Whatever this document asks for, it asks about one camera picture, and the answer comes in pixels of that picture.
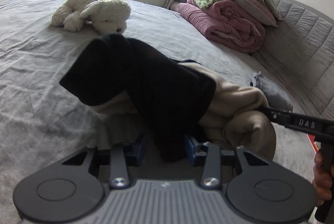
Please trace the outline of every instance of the screw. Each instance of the screw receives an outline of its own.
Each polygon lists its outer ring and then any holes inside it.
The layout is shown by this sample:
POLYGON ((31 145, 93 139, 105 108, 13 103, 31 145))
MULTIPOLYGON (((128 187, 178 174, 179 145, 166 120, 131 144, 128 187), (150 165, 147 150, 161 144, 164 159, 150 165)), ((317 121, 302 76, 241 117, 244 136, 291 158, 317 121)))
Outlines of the screw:
POLYGON ((116 187, 123 187, 127 183, 126 179, 122 177, 117 177, 112 180, 112 184, 116 187))
POLYGON ((217 186, 219 184, 219 180, 215 177, 208 177, 208 178, 205 178, 202 183, 205 185, 205 186, 209 186, 209 187, 214 187, 214 186, 217 186))

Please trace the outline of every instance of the white stuffed dog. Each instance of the white stuffed dog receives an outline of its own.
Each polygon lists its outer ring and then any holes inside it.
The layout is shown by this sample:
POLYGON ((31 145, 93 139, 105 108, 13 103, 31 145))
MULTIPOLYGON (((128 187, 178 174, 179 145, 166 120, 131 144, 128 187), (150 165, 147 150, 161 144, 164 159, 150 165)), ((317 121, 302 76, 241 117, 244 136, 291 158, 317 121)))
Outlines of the white stuffed dog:
POLYGON ((52 16, 51 25, 76 32, 90 20, 100 33, 123 33, 130 13, 130 6, 122 0, 67 0, 52 16))

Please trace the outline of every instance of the gray bed sheet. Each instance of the gray bed sheet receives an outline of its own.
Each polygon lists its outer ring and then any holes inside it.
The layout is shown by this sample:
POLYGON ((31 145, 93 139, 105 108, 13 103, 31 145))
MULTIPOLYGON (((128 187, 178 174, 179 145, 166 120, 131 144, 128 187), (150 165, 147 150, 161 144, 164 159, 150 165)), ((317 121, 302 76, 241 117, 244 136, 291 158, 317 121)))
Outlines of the gray bed sheet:
MULTIPOLYGON (((100 149, 133 141, 149 129, 138 115, 102 117, 59 84, 76 57, 98 33, 89 25, 78 33, 50 26, 66 0, 7 0, 0 4, 0 223, 19 221, 12 203, 15 185, 29 174, 90 145, 100 149)), ((228 81, 248 86, 256 71, 278 82, 250 55, 204 38, 172 11, 129 1, 126 37, 141 39, 173 59, 194 59, 228 81)), ((292 97, 295 111, 303 112, 292 97)), ((312 179, 314 151, 303 133, 274 125, 275 162, 312 179)), ((150 142, 131 177, 198 177, 186 160, 161 163, 150 142)))

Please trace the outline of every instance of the stuffed dog's ear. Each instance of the stuffed dog's ear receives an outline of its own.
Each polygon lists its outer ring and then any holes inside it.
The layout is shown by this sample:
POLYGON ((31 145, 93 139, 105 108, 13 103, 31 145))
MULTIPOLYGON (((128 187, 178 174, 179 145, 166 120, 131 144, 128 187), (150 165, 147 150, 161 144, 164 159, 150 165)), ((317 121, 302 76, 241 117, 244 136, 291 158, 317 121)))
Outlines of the stuffed dog's ear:
POLYGON ((96 1, 86 5, 83 11, 80 13, 80 18, 88 18, 99 10, 104 1, 96 1))

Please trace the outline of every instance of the pink quilt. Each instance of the pink quilt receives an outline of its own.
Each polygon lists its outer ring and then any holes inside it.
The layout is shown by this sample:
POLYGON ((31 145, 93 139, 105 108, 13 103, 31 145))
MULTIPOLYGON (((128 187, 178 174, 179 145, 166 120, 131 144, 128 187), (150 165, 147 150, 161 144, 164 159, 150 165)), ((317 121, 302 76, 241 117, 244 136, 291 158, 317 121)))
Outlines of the pink quilt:
POLYGON ((232 0, 215 2, 204 10, 187 0, 179 4, 178 12, 207 39, 236 51, 253 53, 263 43, 264 27, 232 0))

